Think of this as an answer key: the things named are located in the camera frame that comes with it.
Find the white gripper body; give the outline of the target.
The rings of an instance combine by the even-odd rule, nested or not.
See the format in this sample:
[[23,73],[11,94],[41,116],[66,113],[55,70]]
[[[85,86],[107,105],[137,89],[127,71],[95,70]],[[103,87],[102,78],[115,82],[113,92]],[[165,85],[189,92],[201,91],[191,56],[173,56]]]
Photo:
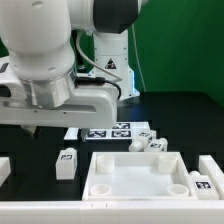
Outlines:
[[0,98],[0,124],[21,126],[112,128],[117,120],[118,87],[101,79],[78,79],[73,96],[56,108]]

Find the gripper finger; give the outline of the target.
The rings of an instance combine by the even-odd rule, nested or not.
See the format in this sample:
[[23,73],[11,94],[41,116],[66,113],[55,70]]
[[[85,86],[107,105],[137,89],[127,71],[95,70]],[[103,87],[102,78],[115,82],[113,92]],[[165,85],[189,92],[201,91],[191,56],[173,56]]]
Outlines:
[[41,128],[38,126],[22,125],[21,128],[33,138],[38,138],[40,136]]
[[80,139],[82,142],[86,141],[86,138],[88,137],[90,130],[88,128],[82,128],[80,132]]

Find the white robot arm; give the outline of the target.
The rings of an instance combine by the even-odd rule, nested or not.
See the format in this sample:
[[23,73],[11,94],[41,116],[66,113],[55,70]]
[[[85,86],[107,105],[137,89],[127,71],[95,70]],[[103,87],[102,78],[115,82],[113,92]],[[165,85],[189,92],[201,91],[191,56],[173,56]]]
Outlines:
[[147,0],[0,0],[0,124],[29,131],[41,126],[111,128],[114,82],[78,76],[71,31],[121,34]]

